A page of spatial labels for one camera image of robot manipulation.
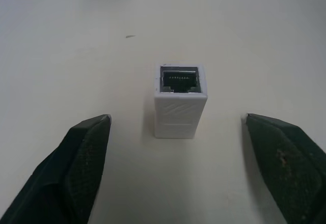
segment ethernet coupler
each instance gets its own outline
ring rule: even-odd
[[[161,65],[155,74],[155,137],[193,138],[207,101],[201,65]]]

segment white background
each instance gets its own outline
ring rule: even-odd
[[[299,125],[326,149],[325,9],[326,0],[0,0],[0,215],[70,127],[111,114],[91,224],[284,223],[240,118]],[[152,136],[160,63],[206,69],[195,139]]]

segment white plastic housing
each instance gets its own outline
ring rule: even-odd
[[[161,67],[197,67],[200,92],[163,92]],[[203,66],[170,64],[158,66],[155,75],[155,137],[193,138],[207,97]]]

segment port opening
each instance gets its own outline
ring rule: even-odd
[[[200,93],[197,67],[161,67],[161,92]]]

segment white table surface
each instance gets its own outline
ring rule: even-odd
[[[325,9],[326,0],[0,0],[0,215],[70,127],[111,114],[90,224],[285,223],[240,118],[299,125],[326,150]],[[206,69],[195,139],[152,136],[160,63]]]

